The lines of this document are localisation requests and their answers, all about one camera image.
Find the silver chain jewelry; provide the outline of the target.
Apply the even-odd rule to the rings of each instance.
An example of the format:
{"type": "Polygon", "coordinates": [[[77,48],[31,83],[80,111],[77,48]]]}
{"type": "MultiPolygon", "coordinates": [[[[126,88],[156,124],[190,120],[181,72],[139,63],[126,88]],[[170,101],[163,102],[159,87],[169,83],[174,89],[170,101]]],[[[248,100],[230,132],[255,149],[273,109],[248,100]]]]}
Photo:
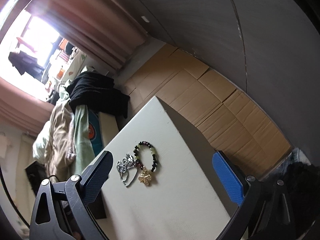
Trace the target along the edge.
{"type": "Polygon", "coordinates": [[[136,160],[134,156],[127,153],[122,160],[117,161],[116,169],[119,173],[119,178],[123,185],[125,187],[131,186],[132,182],[135,180],[138,173],[138,167],[136,165],[136,160]],[[133,178],[129,181],[130,170],[132,169],[135,170],[135,174],[133,175],[133,178]]]}

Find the gold flower pendant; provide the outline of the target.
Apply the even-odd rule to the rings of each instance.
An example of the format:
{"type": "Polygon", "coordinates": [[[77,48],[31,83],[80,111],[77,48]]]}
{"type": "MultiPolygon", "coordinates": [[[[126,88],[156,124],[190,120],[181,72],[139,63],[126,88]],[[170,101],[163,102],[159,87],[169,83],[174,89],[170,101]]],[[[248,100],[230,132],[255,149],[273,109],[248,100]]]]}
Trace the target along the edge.
{"type": "Polygon", "coordinates": [[[145,186],[150,186],[152,181],[151,171],[149,171],[145,166],[142,168],[142,172],[138,177],[140,183],[143,183],[145,186]]]}

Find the black jewelry box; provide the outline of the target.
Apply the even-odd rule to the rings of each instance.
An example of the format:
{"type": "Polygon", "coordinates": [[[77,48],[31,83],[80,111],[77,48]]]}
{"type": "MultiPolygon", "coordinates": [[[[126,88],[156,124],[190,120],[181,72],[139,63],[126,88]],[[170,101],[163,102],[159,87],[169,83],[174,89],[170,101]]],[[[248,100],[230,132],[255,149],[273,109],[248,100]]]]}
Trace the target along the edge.
{"type": "Polygon", "coordinates": [[[105,219],[107,218],[104,202],[103,202],[103,195],[101,192],[98,193],[94,202],[88,204],[88,209],[91,211],[93,217],[98,219],[105,219]]]}

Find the beige duvet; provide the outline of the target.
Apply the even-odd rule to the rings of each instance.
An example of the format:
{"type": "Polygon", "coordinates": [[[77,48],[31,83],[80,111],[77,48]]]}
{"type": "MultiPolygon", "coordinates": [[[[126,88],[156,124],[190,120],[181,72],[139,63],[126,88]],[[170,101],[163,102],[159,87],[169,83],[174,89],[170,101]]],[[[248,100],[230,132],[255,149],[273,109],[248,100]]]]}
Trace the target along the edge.
{"type": "Polygon", "coordinates": [[[49,121],[33,143],[33,158],[45,166],[48,176],[67,179],[69,166],[75,161],[74,113],[69,100],[58,101],[49,121]]]}

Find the green bed sheet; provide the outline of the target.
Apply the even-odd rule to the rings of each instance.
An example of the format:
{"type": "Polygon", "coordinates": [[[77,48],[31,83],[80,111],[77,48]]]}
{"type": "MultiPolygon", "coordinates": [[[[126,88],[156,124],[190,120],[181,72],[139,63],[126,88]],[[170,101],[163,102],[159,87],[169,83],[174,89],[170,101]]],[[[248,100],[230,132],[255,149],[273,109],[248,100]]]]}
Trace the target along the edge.
{"type": "MultiPolygon", "coordinates": [[[[68,92],[61,92],[58,101],[64,101],[67,99],[70,100],[68,92]]],[[[93,146],[89,139],[89,110],[87,106],[81,105],[76,107],[76,110],[74,110],[73,113],[76,158],[69,166],[69,174],[67,178],[73,174],[82,174],[84,169],[95,158],[93,146]]]]}

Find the pink curtain left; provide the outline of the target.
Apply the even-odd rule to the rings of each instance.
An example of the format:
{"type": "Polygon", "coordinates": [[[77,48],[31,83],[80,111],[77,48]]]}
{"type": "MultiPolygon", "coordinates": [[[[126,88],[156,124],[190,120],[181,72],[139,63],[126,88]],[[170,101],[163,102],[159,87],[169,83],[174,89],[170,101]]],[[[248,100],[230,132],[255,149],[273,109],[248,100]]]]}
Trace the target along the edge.
{"type": "Polygon", "coordinates": [[[49,120],[54,106],[1,79],[1,120],[32,136],[49,120]]]}

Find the pink curtain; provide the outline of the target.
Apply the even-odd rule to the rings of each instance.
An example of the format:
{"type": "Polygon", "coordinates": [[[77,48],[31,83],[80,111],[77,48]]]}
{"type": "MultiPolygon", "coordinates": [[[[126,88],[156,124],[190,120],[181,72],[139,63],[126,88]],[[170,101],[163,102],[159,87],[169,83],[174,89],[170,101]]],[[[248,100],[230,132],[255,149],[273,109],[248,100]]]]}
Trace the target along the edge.
{"type": "Polygon", "coordinates": [[[32,136],[49,120],[54,106],[1,79],[1,120],[32,136]]]}
{"type": "Polygon", "coordinates": [[[143,27],[115,0],[32,0],[26,10],[111,72],[147,39],[143,27]]]}

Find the black garment on bed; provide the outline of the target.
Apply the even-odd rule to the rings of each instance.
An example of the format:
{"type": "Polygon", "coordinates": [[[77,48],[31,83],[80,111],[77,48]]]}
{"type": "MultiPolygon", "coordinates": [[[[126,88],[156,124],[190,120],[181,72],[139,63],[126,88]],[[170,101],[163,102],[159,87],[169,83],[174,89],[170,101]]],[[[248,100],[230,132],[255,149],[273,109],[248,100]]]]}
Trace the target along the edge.
{"type": "Polygon", "coordinates": [[[69,105],[85,105],[90,110],[127,118],[130,97],[114,87],[114,79],[97,72],[83,72],[66,88],[69,105]]]}

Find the orange cup on sill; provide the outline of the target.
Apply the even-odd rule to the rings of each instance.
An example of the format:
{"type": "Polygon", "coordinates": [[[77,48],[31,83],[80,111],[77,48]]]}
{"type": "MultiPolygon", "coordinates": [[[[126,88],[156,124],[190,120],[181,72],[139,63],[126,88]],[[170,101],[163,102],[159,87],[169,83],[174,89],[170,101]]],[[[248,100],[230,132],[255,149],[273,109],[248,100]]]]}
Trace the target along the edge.
{"type": "Polygon", "coordinates": [[[56,78],[57,78],[58,80],[61,80],[61,79],[63,78],[64,74],[65,74],[65,70],[64,70],[63,68],[61,68],[61,69],[59,70],[59,72],[57,73],[56,78]]]}

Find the hanging dark clothes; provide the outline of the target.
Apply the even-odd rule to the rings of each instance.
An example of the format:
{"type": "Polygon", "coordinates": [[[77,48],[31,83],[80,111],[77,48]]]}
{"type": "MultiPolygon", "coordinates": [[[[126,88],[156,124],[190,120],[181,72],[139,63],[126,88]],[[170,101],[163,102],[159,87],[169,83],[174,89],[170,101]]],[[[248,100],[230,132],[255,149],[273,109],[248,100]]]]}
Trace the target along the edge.
{"type": "Polygon", "coordinates": [[[40,79],[42,77],[44,68],[37,63],[36,58],[28,55],[27,53],[23,51],[20,51],[19,53],[10,52],[8,59],[12,66],[15,67],[21,75],[28,73],[36,79],[40,79]]]}

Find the black bag on sill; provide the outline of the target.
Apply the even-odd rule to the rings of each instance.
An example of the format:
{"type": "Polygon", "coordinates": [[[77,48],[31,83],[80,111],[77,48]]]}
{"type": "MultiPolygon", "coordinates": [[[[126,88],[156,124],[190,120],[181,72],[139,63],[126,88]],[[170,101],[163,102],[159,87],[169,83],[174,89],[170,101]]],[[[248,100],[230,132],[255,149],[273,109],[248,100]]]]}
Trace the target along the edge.
{"type": "Polygon", "coordinates": [[[71,55],[73,52],[74,45],[71,42],[67,42],[64,51],[67,55],[71,55]]]}

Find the pink curtain right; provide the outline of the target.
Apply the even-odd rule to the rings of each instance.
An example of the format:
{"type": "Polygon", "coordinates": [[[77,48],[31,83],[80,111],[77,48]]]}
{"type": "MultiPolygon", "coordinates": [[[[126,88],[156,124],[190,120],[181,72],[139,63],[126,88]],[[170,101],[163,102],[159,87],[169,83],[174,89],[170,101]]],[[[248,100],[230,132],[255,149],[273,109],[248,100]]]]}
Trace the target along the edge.
{"type": "Polygon", "coordinates": [[[143,27],[115,0],[32,0],[26,10],[111,72],[147,39],[143,27]]]}

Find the white wall socket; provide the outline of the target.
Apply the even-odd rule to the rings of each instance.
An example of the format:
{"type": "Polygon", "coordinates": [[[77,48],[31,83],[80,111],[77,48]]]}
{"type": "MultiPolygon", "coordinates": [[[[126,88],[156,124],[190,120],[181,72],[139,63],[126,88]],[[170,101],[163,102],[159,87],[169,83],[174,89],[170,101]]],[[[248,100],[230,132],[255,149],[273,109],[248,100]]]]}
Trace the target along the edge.
{"type": "Polygon", "coordinates": [[[144,22],[150,23],[150,21],[145,16],[141,16],[141,18],[143,19],[144,22]]]}

